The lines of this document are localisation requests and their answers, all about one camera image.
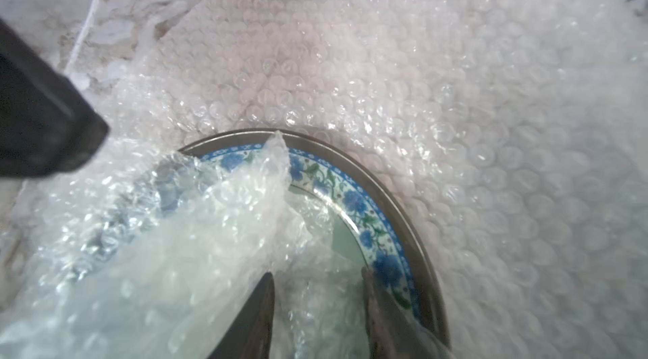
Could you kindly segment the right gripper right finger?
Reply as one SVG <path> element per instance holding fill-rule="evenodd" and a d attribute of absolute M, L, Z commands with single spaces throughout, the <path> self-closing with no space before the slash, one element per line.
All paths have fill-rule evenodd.
<path fill-rule="evenodd" d="M 453 357 L 430 331 L 400 310 L 372 270 L 364 268 L 361 274 L 371 358 Z"/>

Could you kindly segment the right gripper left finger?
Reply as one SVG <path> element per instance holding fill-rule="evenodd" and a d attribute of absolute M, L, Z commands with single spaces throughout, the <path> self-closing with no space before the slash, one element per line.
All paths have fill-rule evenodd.
<path fill-rule="evenodd" d="M 265 273 L 208 359 L 268 359 L 273 336 L 275 283 Z"/>

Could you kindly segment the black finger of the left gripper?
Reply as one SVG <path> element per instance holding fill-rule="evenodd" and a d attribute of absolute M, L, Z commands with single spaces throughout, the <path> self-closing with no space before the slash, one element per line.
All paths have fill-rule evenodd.
<path fill-rule="evenodd" d="M 64 75 L 1 23 L 1 177 L 45 178 L 84 166 L 110 132 Z"/>

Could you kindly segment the blue floral dinner plate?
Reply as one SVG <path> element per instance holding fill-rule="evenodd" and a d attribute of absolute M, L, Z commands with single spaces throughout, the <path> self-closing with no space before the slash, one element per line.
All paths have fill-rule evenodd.
<path fill-rule="evenodd" d="M 291 186 L 328 203 L 396 303 L 446 347 L 451 337 L 439 283 L 411 220 L 386 186 L 350 154 L 285 130 Z"/>

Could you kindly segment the clear bubble wrap sheet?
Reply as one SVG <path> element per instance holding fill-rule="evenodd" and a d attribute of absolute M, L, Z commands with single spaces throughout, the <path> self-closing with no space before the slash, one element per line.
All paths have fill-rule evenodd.
<path fill-rule="evenodd" d="M 452 358 L 646 357 L 646 4 L 94 0 L 60 68 L 110 133 L 1 188 L 2 357 L 203 358 L 266 272 L 271 357 L 369 357 L 285 130 L 403 207 Z"/>

